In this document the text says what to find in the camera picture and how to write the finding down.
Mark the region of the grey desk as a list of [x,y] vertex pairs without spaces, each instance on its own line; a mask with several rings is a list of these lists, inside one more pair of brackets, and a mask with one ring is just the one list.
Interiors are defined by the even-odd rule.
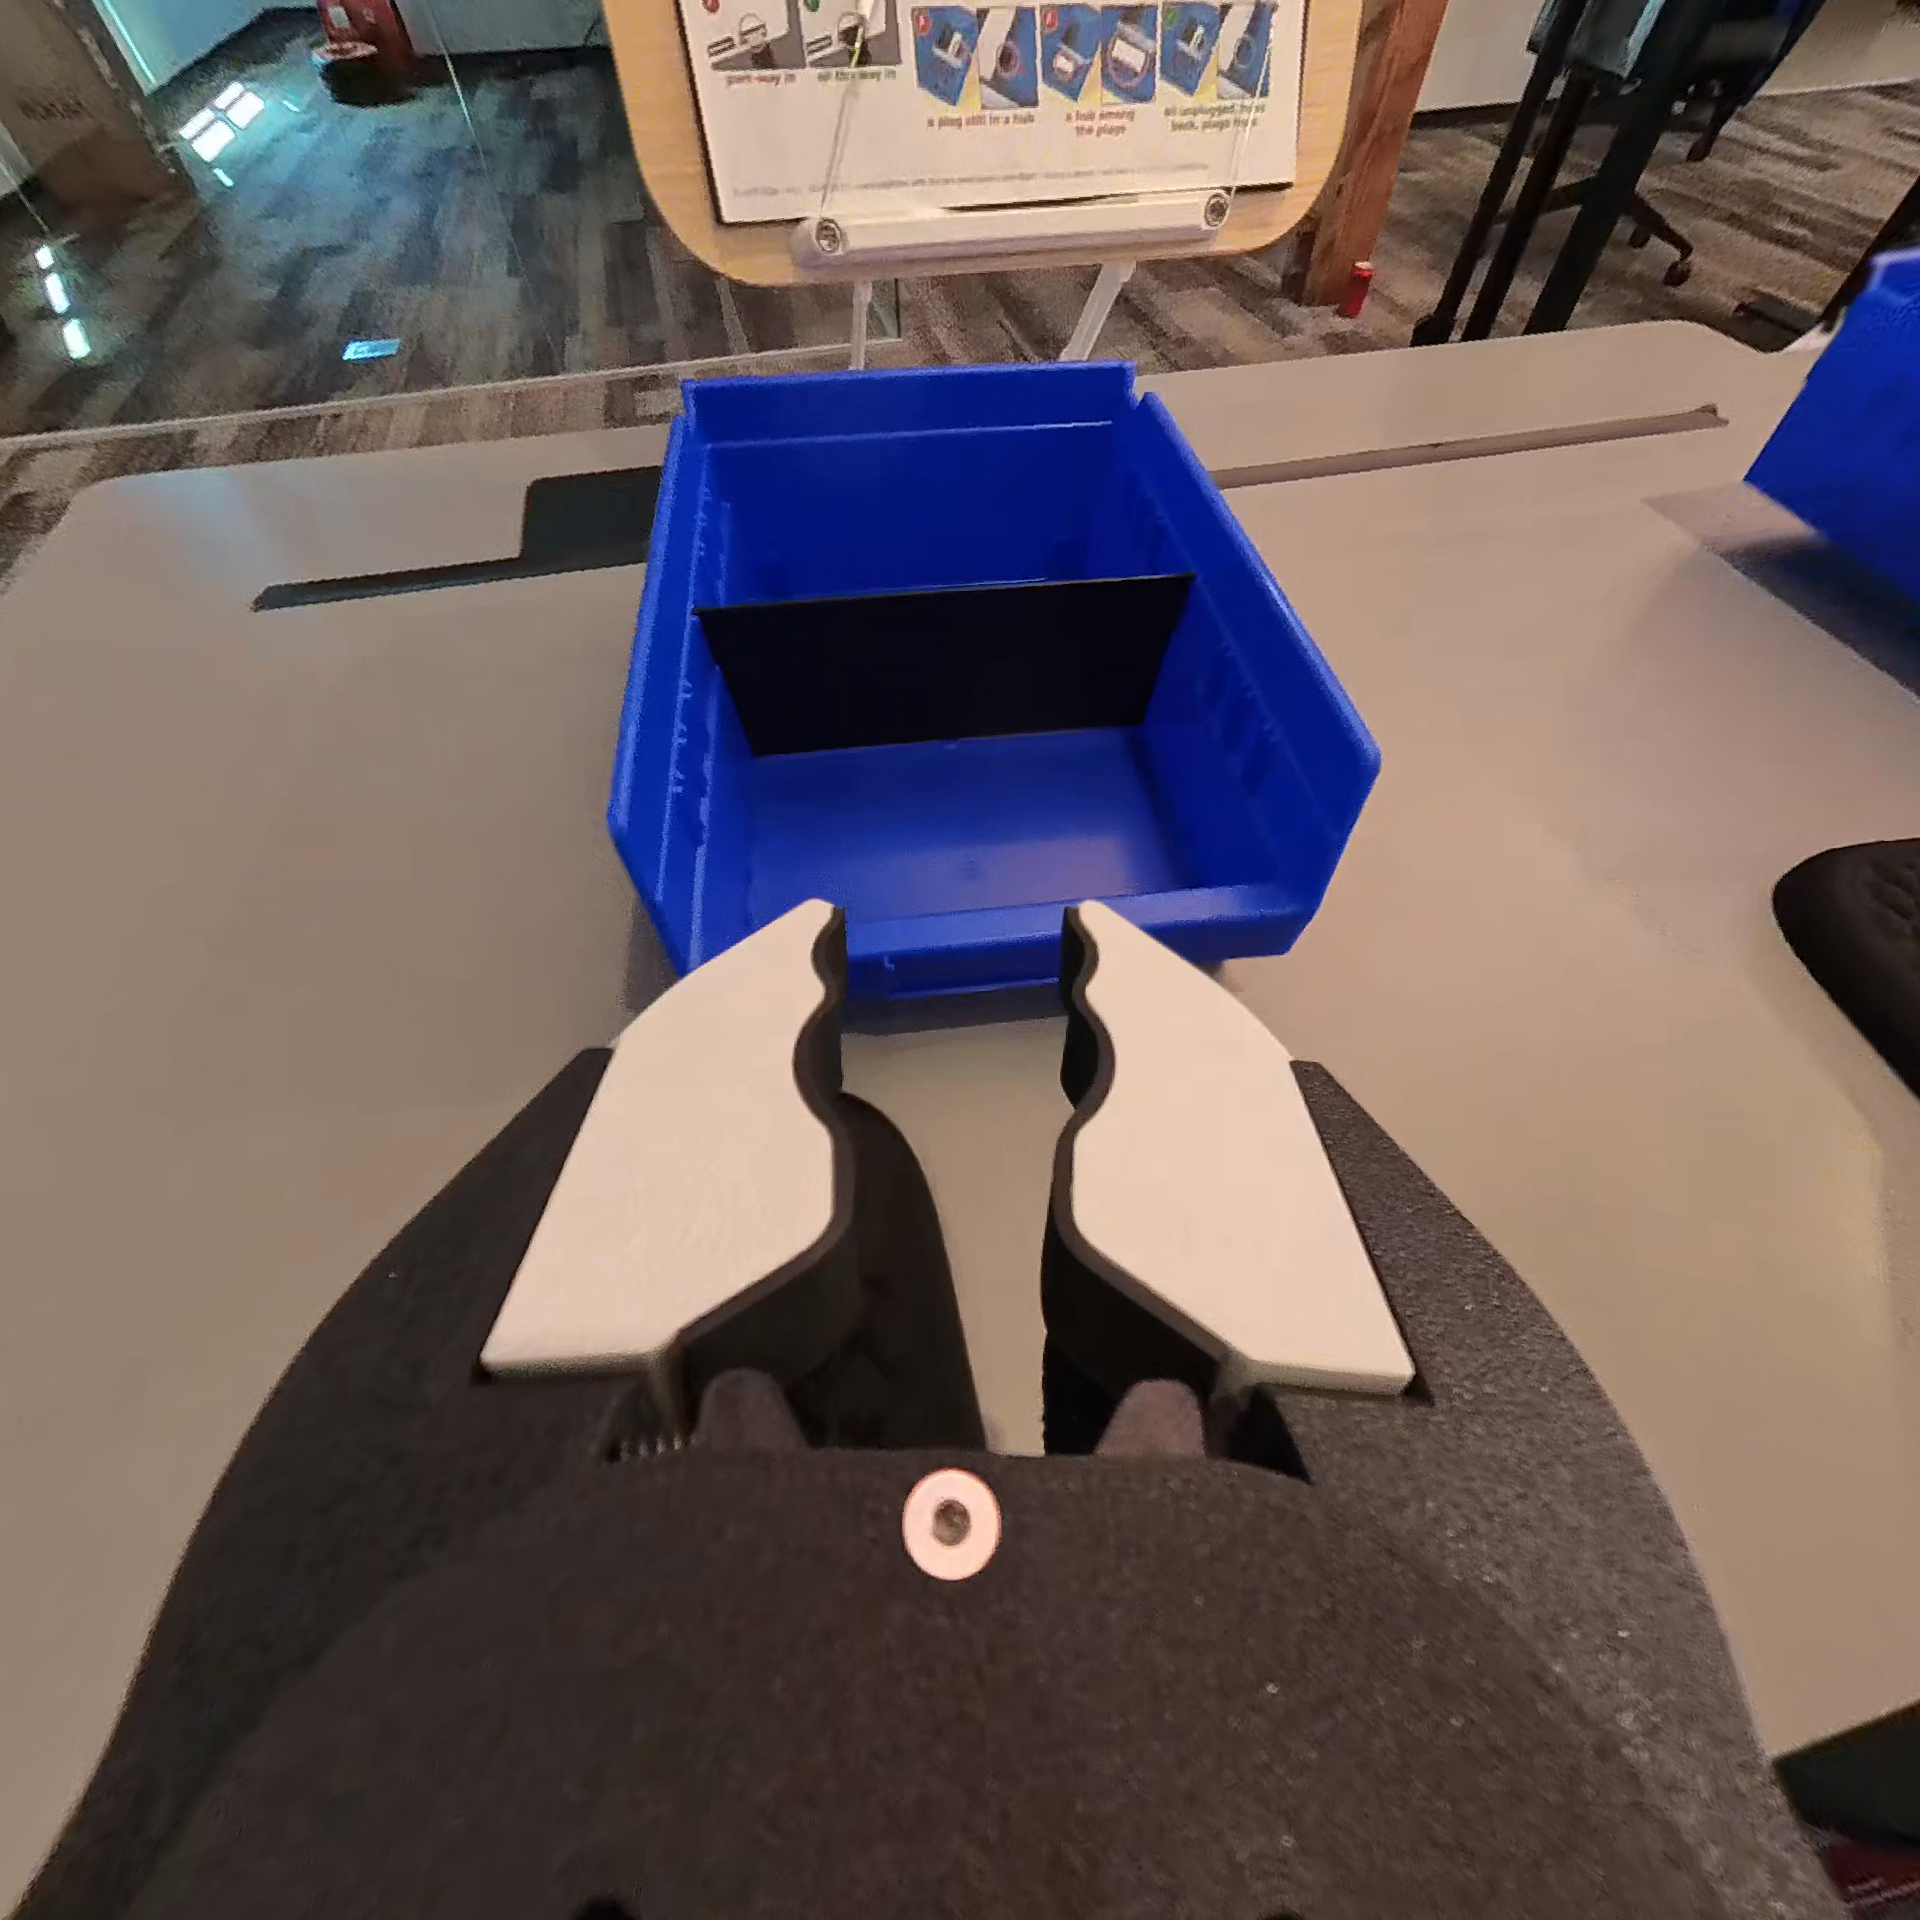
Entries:
[[[1768,913],[1916,834],[1916,697],[1740,486],[1805,369],[1650,321],[1155,379],[1383,750],[1232,991],[1579,1346],[1775,1750],[1916,1699],[1916,1098]],[[5,1906],[285,1362],[661,973],[635,567],[255,592],[500,560],[663,439],[127,478],[5,590]]]

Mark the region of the printed instruction sheet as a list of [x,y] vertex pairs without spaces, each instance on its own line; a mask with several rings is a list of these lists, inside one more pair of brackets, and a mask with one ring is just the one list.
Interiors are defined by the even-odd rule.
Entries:
[[1306,5],[680,1],[718,217],[1290,184]]

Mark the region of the black wrist rest pad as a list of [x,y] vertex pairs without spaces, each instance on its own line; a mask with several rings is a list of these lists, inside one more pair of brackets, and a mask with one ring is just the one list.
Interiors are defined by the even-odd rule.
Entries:
[[1827,847],[1771,889],[1802,966],[1917,1091],[1917,838]]

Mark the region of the cardboard box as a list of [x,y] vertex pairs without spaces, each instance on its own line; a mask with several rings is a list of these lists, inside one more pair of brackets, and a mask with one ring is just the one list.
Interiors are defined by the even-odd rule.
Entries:
[[2,5],[2,136],[5,194],[122,214],[180,187],[110,5]]

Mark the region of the black bin divider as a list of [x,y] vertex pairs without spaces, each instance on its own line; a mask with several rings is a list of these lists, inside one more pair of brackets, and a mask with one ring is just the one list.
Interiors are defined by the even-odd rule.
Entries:
[[756,757],[1134,728],[1194,575],[982,583],[700,607]]

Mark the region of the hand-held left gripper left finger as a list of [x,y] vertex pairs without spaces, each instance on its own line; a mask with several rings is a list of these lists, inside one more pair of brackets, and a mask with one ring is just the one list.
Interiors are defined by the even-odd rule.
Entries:
[[508,1375],[798,1379],[858,1322],[846,915],[802,901],[615,1039],[479,1351]]

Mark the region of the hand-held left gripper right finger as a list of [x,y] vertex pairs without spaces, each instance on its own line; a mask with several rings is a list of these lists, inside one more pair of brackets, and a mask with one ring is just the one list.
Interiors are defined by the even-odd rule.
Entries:
[[1414,1357],[1290,1048],[1206,970],[1062,915],[1047,1337],[1107,1386],[1408,1386]]

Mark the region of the white stand with wooden board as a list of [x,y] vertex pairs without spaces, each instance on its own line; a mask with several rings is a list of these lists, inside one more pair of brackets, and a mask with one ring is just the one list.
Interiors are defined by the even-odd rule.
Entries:
[[1062,346],[1064,360],[1086,360],[1140,265],[1245,255],[1292,238],[1334,167],[1359,34],[1359,5],[1306,5],[1299,158],[1287,184],[722,224],[679,5],[604,5],[604,16],[639,177],[668,227],[731,281],[851,287],[852,368],[867,360],[867,309],[879,281],[1092,267],[1092,287]]

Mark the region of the blue plastic bin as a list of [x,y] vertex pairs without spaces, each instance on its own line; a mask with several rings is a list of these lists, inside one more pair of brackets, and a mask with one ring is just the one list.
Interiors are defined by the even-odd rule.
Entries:
[[1875,257],[1747,482],[1917,599],[1916,249]]
[[[756,757],[700,607],[1188,571],[1144,719]],[[792,904],[863,1001],[1023,991],[1064,909],[1211,966],[1285,953],[1380,771],[1274,569],[1125,363],[702,377],[680,389],[607,790],[680,970]]]

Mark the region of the black display stand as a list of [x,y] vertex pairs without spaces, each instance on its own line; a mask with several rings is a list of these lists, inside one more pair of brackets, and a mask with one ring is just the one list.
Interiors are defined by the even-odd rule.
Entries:
[[1691,241],[1640,198],[1640,176],[1710,37],[1714,1],[1547,1],[1532,72],[1453,255],[1435,309],[1411,343],[1484,339],[1503,310],[1541,221],[1572,209],[1525,334],[1563,328],[1620,224],[1640,249],[1659,238],[1668,286],[1691,277]]

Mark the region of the wooden post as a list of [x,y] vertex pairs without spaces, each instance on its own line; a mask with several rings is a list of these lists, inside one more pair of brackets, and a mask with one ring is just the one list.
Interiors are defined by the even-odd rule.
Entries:
[[1413,117],[1450,1],[1363,1],[1349,119],[1328,182],[1299,231],[1287,297],[1340,309],[1355,261],[1375,261]]

